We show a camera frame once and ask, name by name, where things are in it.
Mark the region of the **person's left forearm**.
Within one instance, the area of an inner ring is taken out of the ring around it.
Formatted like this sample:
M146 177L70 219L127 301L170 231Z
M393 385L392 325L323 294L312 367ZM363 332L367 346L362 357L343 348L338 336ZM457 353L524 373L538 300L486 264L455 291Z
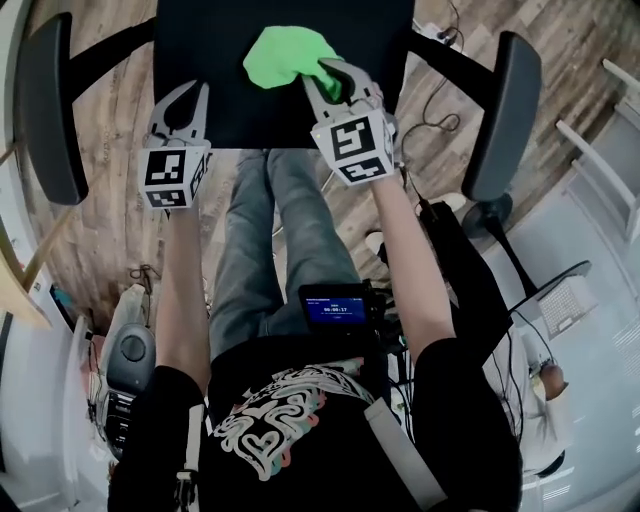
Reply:
M170 214L156 316L156 363L180 370L207 391L210 341L196 207Z

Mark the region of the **white hard-shell backpack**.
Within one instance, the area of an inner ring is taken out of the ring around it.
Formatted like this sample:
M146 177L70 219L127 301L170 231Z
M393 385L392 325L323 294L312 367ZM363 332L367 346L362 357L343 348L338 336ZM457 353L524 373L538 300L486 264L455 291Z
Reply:
M153 333L147 327L149 296L134 284L121 295L102 349L100 370L106 384L102 429L119 459L131 426L134 399L146 388L156 360Z

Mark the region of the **person's legs in jeans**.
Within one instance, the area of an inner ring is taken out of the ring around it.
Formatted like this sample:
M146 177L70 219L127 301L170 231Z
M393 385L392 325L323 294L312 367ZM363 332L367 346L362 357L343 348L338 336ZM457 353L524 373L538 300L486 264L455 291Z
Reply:
M360 280L305 149L244 150L226 214L210 318L212 357L309 328L303 285Z

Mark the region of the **black waist-mounted screen device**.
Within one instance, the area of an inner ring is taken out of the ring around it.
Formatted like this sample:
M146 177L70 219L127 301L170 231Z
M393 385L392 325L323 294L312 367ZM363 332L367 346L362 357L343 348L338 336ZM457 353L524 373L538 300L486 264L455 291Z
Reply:
M369 281L302 285L298 296L309 328L318 333L374 332L386 311L386 295Z

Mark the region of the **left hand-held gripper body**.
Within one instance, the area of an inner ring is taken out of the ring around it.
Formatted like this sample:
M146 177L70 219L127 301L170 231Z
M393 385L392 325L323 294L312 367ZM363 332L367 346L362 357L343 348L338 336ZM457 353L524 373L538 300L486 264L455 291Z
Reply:
M190 208L208 170L206 139L149 133L138 152L138 189L149 209Z

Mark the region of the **white table frame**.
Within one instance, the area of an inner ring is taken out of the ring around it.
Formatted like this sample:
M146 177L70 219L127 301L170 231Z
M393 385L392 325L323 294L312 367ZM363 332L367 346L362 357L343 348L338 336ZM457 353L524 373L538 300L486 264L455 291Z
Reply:
M602 201L623 240L632 243L640 237L640 80L608 59L602 67L625 85L605 126L591 142L563 120L556 128L581 152L572 167Z

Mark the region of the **person's right forearm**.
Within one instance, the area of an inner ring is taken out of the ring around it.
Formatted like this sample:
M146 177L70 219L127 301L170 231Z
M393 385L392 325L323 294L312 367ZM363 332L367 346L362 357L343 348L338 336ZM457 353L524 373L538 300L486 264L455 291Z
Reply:
M383 233L392 290L413 361L432 343L453 338L449 296L413 207L394 177L371 185Z

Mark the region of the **green wiping cloth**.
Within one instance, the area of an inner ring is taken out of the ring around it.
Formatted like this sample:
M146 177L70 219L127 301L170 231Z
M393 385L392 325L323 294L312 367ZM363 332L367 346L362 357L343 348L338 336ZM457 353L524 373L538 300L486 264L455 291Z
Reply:
M248 51L243 67L249 80L262 89L289 85L298 76L310 77L337 101L342 84L320 65L323 58L341 60L320 33L301 26L270 26Z

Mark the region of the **white power strip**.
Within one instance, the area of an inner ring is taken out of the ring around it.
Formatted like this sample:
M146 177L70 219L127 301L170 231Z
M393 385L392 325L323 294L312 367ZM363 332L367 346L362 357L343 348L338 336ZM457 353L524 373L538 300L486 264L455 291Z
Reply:
M426 24L415 23L413 30L423 37L463 53L464 37L455 26L441 28L432 22Z

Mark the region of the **curved wooden desk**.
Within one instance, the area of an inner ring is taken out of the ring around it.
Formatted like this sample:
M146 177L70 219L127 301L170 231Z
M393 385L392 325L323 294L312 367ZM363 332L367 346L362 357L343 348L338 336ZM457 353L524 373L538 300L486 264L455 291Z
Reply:
M62 208L49 231L37 238L21 180L10 178L9 185L17 210L14 213L0 212L0 310L32 327L50 329L51 320L31 292L40 277L49 275L51 253L61 243L64 231L79 208Z

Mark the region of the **person's black printed t-shirt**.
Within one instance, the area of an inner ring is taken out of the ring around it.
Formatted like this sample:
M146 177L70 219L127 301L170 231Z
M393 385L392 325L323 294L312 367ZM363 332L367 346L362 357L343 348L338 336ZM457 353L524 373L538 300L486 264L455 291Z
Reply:
M414 379L415 447L445 507L517 512L520 449L467 344L430 344ZM133 402L108 511L175 512L189 411L200 405L201 512L419 512L365 415L388 388L370 340L246 341L212 361L206 390L160 366Z

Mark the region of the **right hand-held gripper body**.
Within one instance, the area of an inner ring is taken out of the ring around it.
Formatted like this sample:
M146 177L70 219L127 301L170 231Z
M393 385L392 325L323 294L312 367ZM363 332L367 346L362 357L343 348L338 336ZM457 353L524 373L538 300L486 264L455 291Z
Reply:
M316 116L311 136L329 168L348 186L394 174L395 118L379 98L352 105L310 101Z

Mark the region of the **white perforated basket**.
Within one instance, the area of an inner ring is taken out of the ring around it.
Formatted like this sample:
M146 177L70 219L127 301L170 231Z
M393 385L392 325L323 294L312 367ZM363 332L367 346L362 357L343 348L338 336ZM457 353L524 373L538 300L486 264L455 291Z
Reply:
M575 275L560 281L538 300L538 305L549 339L553 340L590 313L598 301L586 278Z

